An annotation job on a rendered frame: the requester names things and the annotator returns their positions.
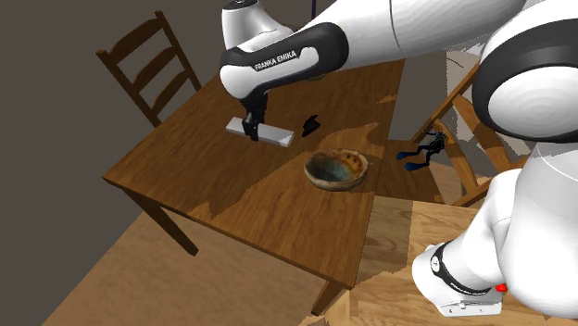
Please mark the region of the dark wooden ladder-back chair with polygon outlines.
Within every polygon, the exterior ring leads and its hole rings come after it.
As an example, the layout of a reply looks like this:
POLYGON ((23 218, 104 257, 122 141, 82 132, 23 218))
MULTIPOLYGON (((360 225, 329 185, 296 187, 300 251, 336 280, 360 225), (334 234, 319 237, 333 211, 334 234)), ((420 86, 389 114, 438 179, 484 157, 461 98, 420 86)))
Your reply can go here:
POLYGON ((161 10, 155 11, 155 17, 153 19, 145 21, 124 35, 110 50, 98 50, 95 54, 154 128, 161 124, 161 119, 158 115, 186 82, 190 82, 196 91, 202 88, 202 84, 198 80, 173 29, 161 10), (119 63, 160 31, 167 37, 170 45, 156 54, 138 71, 136 76, 130 80, 120 68, 119 63), (143 99, 141 91, 174 58, 179 60, 182 65, 182 71, 171 79, 168 85, 165 86, 156 97, 153 104, 149 106, 143 99))

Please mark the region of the grey flat rectangular bar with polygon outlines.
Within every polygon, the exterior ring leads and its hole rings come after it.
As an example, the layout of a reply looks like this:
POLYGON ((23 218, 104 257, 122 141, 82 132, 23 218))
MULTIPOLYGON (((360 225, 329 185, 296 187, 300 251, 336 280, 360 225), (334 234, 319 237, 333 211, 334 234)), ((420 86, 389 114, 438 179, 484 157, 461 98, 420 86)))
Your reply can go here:
MULTIPOLYGON (((234 134, 245 136, 245 130, 242 125, 242 119, 233 117, 226 126, 226 131, 234 134)), ((288 147, 295 133, 293 131, 281 129, 260 123, 258 125, 258 139, 263 142, 277 144, 282 147, 288 147)))

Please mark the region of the wood patterned robot stand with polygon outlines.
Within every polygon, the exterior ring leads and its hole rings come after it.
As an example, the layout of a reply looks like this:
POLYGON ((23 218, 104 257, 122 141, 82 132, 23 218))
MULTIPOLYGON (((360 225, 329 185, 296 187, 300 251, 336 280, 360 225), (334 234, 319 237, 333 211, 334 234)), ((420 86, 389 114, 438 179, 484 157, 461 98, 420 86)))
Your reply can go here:
POLYGON ((357 284, 324 315, 298 326, 578 326, 578 320, 537 313, 510 294, 499 315, 469 318, 446 318, 421 295, 411 278, 413 259, 427 245, 460 235, 480 205, 375 197, 357 284))

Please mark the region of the small black angular object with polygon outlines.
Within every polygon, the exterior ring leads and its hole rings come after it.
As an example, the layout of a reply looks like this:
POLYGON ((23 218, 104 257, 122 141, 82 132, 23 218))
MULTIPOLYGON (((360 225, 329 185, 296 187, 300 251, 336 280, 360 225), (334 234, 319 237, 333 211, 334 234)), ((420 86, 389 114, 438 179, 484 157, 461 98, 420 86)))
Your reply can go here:
POLYGON ((313 133, 314 131, 316 131, 319 128, 320 123, 318 121, 316 121, 317 117, 318 117, 317 115, 312 115, 304 122, 304 124, 302 126, 302 128, 303 128, 302 136, 303 137, 310 135, 311 133, 313 133))

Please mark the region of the brown bowl with teal inside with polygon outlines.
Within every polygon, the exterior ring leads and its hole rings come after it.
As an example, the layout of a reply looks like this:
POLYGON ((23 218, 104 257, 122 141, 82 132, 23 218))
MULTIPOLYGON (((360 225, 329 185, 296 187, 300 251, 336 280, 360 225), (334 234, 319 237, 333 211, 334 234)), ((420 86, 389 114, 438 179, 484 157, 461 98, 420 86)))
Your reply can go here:
POLYGON ((304 172, 314 186, 325 191, 343 192, 364 181, 369 165, 361 153, 336 148, 316 151, 305 163, 304 172))

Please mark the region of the brown wooden table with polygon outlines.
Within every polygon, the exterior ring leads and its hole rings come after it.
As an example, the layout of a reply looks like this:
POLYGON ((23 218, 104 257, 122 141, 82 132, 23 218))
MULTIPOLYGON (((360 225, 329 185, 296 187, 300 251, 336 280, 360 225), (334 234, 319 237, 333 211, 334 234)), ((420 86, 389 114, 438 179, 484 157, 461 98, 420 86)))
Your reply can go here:
POLYGON ((288 147, 226 131, 240 103, 213 78, 105 174, 187 252, 179 214, 321 277, 312 312, 355 285, 402 61, 327 74, 269 94, 265 121, 293 131, 288 147), (303 137, 317 115, 319 128, 303 137), (369 160, 345 192, 314 186, 304 172, 319 150, 345 148, 369 160))

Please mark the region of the light wooden chair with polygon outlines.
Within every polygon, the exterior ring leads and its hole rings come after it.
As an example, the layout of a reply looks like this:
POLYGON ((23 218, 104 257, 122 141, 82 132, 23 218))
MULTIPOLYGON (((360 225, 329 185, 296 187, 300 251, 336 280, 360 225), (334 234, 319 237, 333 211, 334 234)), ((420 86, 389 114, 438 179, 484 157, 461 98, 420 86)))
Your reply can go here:
POLYGON ((477 74, 479 66, 474 65, 462 81, 449 94, 435 112, 421 125, 418 131, 407 141, 389 140, 386 143, 383 156, 383 164, 377 184, 378 196, 393 197, 400 199, 416 200, 443 204, 445 202, 438 184, 428 166, 423 162, 413 163, 409 157, 397 158, 397 154, 407 151, 416 158, 424 158, 427 151, 418 152, 421 141, 427 134, 441 132, 441 151, 447 154, 452 168, 457 173, 464 194, 451 202, 453 206, 469 207, 483 199, 488 191, 490 177, 478 178, 475 176, 471 161, 467 159, 459 146, 457 137, 442 121, 442 117, 454 107, 458 114, 465 120, 467 127, 473 133, 474 139, 481 145, 484 154, 488 157, 496 171, 503 172, 510 169, 521 168, 527 160, 526 156, 519 159, 510 159, 504 143, 499 139, 496 132, 488 127, 475 116, 473 105, 464 93, 470 88, 477 74))

